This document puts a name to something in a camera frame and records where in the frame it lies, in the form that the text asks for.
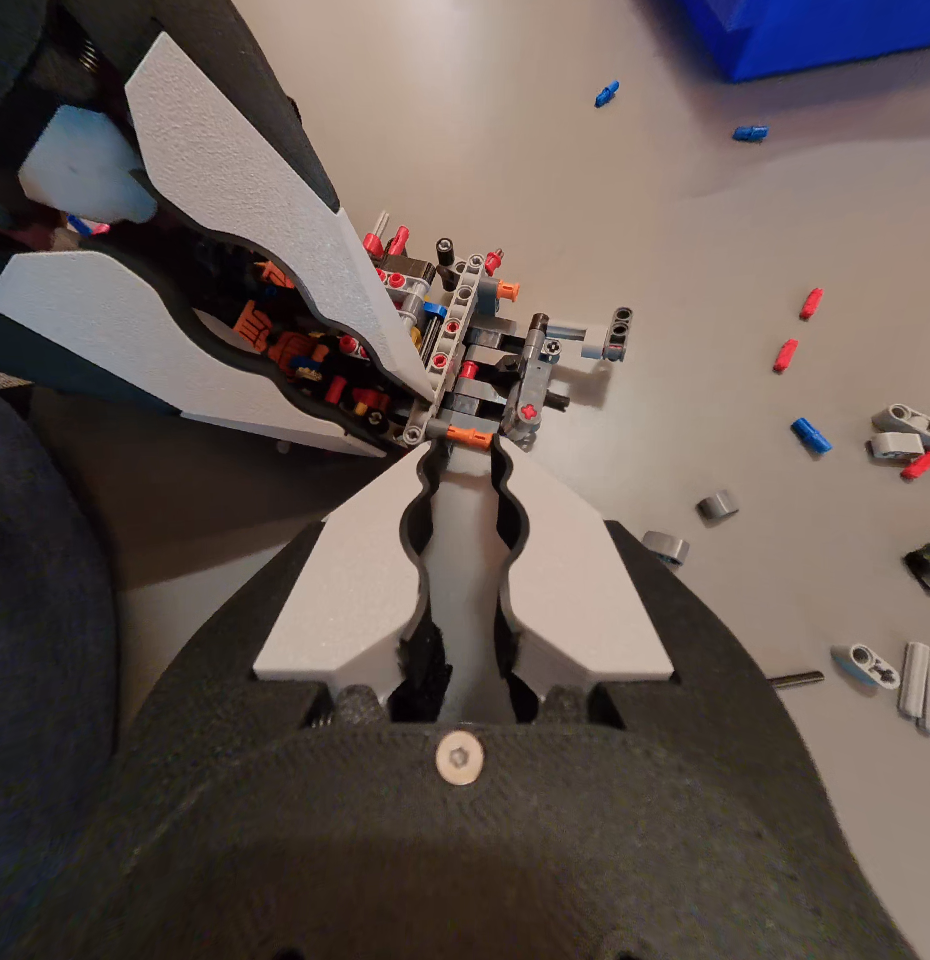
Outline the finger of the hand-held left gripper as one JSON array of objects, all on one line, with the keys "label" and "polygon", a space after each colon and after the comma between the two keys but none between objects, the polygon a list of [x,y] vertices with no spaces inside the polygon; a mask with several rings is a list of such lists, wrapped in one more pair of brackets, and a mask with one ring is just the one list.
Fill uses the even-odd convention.
[{"label": "finger of the hand-held left gripper", "polygon": [[166,283],[95,250],[22,253],[0,274],[0,314],[180,411],[185,419],[383,458],[305,412],[279,371],[223,339]]},{"label": "finger of the hand-held left gripper", "polygon": [[270,255],[322,319],[361,339],[408,390],[434,398],[346,212],[332,212],[167,33],[125,92],[147,175],[161,196],[206,230]]}]

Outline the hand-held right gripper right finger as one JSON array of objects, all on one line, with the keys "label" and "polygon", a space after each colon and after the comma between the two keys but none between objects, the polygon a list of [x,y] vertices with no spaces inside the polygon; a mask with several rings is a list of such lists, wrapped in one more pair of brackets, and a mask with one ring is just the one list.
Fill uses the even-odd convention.
[{"label": "hand-held right gripper right finger", "polygon": [[602,515],[513,441],[494,438],[496,533],[507,548],[495,657],[519,722],[554,689],[667,682],[674,666]]}]

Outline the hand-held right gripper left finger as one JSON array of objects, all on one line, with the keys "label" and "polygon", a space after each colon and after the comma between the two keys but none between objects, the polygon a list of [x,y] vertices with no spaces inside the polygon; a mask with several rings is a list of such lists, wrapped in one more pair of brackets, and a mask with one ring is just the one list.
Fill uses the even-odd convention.
[{"label": "hand-held right gripper left finger", "polygon": [[399,722],[434,722],[445,647],[423,552],[445,449],[426,441],[322,524],[255,663],[260,681],[372,690]]}]

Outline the grey lego liftarm orange pin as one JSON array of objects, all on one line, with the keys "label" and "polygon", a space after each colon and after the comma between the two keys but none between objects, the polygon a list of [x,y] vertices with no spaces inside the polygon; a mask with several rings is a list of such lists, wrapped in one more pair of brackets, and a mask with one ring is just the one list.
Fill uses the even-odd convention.
[{"label": "grey lego liftarm orange pin", "polygon": [[455,426],[449,421],[433,418],[425,426],[425,436],[432,441],[443,441],[460,447],[490,451],[495,439],[494,433],[479,431],[475,428]]}]

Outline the multicoloured lego model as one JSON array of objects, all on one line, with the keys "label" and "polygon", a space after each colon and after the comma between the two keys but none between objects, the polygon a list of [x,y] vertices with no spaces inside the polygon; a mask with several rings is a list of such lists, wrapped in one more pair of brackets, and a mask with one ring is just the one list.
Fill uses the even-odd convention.
[{"label": "multicoloured lego model", "polygon": [[499,315],[519,284],[495,275],[503,251],[461,257],[436,242],[434,258],[408,254],[409,229],[389,227],[387,211],[362,246],[375,267],[432,383],[431,401],[388,380],[351,333],[320,320],[289,273],[263,253],[194,236],[196,307],[237,347],[267,359],[305,412],[349,428],[380,450],[410,449],[432,419],[504,436],[525,446],[543,411],[566,411],[570,396],[552,378],[564,355],[619,363],[634,312],[615,309],[604,325],[560,323],[534,314],[526,327]]}]

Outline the light grey two-hole lego connector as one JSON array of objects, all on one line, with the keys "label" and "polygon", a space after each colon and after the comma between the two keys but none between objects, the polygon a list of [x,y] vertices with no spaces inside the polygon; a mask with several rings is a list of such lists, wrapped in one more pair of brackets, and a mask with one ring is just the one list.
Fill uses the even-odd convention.
[{"label": "light grey two-hole lego connector", "polygon": [[832,646],[831,657],[857,682],[883,690],[897,690],[901,686],[899,671],[864,644]]}]

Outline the small grey lego piece red pin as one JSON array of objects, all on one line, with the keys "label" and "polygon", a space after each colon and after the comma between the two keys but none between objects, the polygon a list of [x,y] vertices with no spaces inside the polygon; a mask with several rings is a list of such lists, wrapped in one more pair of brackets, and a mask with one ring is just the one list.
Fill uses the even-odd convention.
[{"label": "small grey lego piece red pin", "polygon": [[868,441],[876,461],[898,465],[903,481],[911,483],[930,473],[930,447],[917,434],[881,432]]}]

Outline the long light grey lego beam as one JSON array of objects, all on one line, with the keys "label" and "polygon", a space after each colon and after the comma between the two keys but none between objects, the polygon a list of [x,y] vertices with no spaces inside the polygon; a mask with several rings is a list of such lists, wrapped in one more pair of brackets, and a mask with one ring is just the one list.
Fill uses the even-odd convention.
[{"label": "long light grey lego beam", "polygon": [[879,431],[915,434],[930,448],[930,415],[903,403],[893,403],[872,417]]}]

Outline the person's blue sweater torso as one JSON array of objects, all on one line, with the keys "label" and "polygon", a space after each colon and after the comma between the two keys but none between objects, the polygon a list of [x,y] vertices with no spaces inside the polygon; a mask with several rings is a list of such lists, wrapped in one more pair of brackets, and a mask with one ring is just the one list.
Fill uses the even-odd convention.
[{"label": "person's blue sweater torso", "polygon": [[84,829],[117,733],[118,653],[103,549],[0,396],[0,958]]}]

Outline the blue storage bin white label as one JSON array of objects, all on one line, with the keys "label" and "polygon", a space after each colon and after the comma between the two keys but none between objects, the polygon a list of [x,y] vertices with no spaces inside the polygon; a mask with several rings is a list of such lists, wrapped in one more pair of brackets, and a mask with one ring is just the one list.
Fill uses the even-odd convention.
[{"label": "blue storage bin white label", "polygon": [[930,47],[930,1],[681,1],[740,83]]}]

